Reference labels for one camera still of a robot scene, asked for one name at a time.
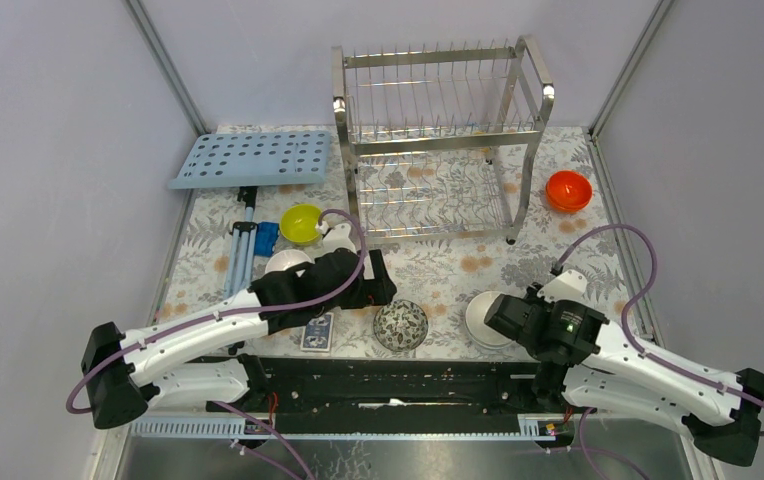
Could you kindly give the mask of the white plastic bowl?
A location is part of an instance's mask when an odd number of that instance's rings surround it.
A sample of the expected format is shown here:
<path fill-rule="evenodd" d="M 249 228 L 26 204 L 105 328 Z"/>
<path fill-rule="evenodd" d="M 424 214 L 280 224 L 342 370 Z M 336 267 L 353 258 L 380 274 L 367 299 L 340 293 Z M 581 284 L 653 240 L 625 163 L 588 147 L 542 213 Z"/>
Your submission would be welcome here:
<path fill-rule="evenodd" d="M 287 249 L 274 253 L 270 257 L 265 266 L 264 273 L 270 274 L 287 271 L 293 273 L 296 277 L 301 277 L 308 266 L 312 264 L 313 260 L 304 251 Z"/>

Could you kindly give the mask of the white ribbed bowl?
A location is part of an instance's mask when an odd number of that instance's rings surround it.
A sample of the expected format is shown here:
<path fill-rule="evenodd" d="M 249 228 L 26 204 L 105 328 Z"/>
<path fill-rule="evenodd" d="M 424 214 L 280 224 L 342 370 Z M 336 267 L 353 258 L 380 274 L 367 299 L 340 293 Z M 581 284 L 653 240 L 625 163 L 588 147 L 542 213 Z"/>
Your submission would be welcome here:
<path fill-rule="evenodd" d="M 480 347 L 501 350 L 514 345 L 511 339 L 501 335 L 486 324 L 489 308 L 502 295 L 499 291 L 485 291 L 476 295 L 465 311 L 465 326 L 470 338 Z"/>

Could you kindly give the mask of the yellow-green plastic bowl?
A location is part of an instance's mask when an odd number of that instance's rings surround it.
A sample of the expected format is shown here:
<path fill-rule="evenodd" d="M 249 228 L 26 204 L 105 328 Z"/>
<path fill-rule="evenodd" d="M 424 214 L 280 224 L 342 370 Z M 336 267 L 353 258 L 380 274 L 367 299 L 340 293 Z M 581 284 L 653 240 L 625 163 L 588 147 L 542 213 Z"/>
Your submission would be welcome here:
<path fill-rule="evenodd" d="M 308 246 L 322 237 L 318 220 L 322 210 L 311 204 L 297 204 L 288 208 L 279 222 L 281 235 L 290 243 Z"/>

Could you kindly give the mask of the red floral patterned cup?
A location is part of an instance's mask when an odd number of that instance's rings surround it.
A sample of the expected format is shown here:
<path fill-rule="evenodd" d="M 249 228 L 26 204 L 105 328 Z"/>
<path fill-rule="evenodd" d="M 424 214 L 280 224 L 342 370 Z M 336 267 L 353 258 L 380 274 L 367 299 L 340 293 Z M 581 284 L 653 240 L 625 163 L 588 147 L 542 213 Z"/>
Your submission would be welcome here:
<path fill-rule="evenodd" d="M 372 331 L 383 347 L 392 352 L 407 352 L 425 341 L 429 319 L 418 304 L 408 300 L 394 300 L 377 311 Z"/>

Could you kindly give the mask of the orange bowl front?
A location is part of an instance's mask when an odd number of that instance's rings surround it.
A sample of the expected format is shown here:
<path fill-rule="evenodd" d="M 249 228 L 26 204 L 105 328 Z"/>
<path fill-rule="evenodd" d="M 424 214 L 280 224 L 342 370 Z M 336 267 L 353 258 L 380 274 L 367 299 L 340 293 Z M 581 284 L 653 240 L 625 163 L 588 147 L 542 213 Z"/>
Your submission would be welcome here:
<path fill-rule="evenodd" d="M 545 185 L 548 205 L 562 213 L 575 213 L 588 206 L 593 197 L 589 180 L 576 171 L 562 170 L 552 174 Z"/>

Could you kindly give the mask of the stainless steel dish rack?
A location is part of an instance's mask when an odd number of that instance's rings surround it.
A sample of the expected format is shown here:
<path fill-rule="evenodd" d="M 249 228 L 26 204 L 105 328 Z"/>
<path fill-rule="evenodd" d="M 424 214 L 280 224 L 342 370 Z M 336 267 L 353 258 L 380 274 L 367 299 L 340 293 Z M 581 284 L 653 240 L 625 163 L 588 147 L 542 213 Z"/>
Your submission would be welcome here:
<path fill-rule="evenodd" d="M 533 36 L 331 59 L 348 207 L 371 241 L 516 243 L 555 103 Z"/>

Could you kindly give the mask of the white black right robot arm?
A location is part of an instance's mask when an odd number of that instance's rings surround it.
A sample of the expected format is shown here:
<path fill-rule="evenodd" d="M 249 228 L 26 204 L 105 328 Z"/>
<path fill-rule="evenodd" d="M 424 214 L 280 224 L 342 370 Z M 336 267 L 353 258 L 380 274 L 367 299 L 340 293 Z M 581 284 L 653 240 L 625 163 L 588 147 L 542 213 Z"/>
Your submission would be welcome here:
<path fill-rule="evenodd" d="M 495 295 L 480 322 L 537 361 L 531 396 L 541 410 L 591 407 L 632 415 L 721 462 L 753 464 L 763 373 L 715 370 L 649 342 L 637 349 L 619 322 L 575 294 L 539 284 L 523 297 Z"/>

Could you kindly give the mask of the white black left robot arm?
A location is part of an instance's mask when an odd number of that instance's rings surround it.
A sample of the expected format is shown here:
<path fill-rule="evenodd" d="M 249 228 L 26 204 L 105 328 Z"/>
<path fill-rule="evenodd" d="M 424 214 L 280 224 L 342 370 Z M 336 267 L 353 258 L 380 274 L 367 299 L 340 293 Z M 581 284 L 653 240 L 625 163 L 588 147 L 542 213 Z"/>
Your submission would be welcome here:
<path fill-rule="evenodd" d="M 66 408 L 83 412 L 99 430 L 128 424 L 156 406 L 235 402 L 254 411 L 267 401 L 265 380 L 242 362 L 212 371 L 193 361 L 216 350 L 304 327 L 334 310 L 391 303 L 397 287 L 380 250 L 339 248 L 311 262 L 272 271 L 221 303 L 182 319 L 121 331 L 113 322 L 95 327 L 81 360 L 82 380 Z M 75 406 L 87 395 L 87 407 Z"/>

